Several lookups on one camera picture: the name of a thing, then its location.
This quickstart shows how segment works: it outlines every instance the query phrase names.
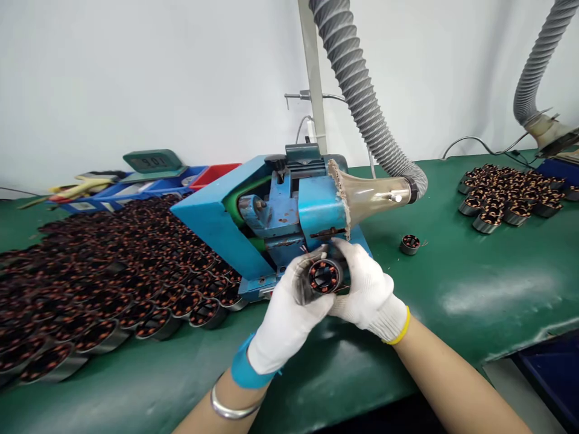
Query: blue sleeve cuff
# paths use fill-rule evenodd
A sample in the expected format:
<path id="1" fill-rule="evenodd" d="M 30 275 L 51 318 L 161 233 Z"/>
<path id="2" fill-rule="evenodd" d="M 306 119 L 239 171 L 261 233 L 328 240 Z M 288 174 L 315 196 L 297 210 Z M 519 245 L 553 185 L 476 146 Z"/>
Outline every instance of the blue sleeve cuff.
<path id="1" fill-rule="evenodd" d="M 233 363 L 231 365 L 231 376 L 233 381 L 235 381 L 242 389 L 261 389 L 267 385 L 267 383 L 269 383 L 277 373 L 273 372 L 271 374 L 260 375 L 249 364 L 249 359 L 247 359 L 247 347 L 249 347 L 249 343 L 252 341 L 254 336 L 255 333 L 252 333 L 251 336 L 249 336 L 249 338 L 247 338 L 247 340 L 240 346 L 235 357 L 233 357 Z"/>

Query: red plastic bin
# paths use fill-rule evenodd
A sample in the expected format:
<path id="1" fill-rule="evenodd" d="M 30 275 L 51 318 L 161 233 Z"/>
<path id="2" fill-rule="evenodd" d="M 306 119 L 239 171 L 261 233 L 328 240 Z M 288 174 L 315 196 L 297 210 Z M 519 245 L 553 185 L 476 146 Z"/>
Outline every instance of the red plastic bin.
<path id="1" fill-rule="evenodd" d="M 228 165 L 209 166 L 190 186 L 193 191 L 199 191 L 203 187 L 208 186 L 213 181 L 221 178 L 226 173 L 231 172 L 236 167 L 241 166 L 241 163 L 232 163 Z"/>

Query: yellow glove cuff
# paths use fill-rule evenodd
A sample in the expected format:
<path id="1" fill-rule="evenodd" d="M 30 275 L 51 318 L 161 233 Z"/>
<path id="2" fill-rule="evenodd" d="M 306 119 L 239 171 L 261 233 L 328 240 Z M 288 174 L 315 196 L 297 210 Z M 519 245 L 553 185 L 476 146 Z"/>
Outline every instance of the yellow glove cuff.
<path id="1" fill-rule="evenodd" d="M 410 308 L 407 306 L 406 307 L 406 322 L 404 323 L 404 328 L 402 329 L 402 331 L 400 332 L 398 337 L 393 341 L 385 341 L 384 339 L 382 339 L 382 342 L 385 344 L 388 344 L 388 345 L 396 345 L 406 335 L 406 332 L 408 331 L 408 324 L 410 324 Z"/>

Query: green workbench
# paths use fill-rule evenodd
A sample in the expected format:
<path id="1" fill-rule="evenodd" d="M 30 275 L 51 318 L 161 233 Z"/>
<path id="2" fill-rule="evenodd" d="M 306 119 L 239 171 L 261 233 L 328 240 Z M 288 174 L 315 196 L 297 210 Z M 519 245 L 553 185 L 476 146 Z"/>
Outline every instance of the green workbench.
<path id="1" fill-rule="evenodd" d="M 456 188 L 463 173 L 484 163 L 515 164 L 504 156 L 420 162 L 426 196 L 362 223 L 397 296 L 476 367 L 579 328 L 579 204 L 565 202 L 552 219 L 533 216 L 520 228 L 503 224 L 479 234 L 457 212 L 464 197 Z M 368 167 L 350 173 L 370 176 Z M 42 206 L 17 212 L 17 203 L 0 203 L 0 250 L 37 242 L 35 228 L 65 214 Z M 409 233 L 424 244 L 416 256 L 398 250 Z M 2 432 L 170 432 L 229 366 L 266 308 L 251 305 L 218 330 L 184 325 L 165 342 L 132 339 L 67 381 L 0 392 Z M 310 432 L 416 390 L 392 348 L 326 318 L 274 379 L 252 433 Z"/>

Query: machine housing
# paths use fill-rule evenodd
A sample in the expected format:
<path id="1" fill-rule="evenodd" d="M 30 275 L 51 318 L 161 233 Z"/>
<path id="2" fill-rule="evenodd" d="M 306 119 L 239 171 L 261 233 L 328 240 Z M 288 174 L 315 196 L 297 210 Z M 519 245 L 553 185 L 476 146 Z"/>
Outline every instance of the machine housing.
<path id="1" fill-rule="evenodd" d="M 286 155 L 257 156 L 171 211 L 243 277 L 239 293 L 249 301 L 269 298 L 293 258 L 332 236 L 345 237 L 346 211 L 316 143 L 287 145 Z M 368 253 L 361 229 L 350 241 Z"/>

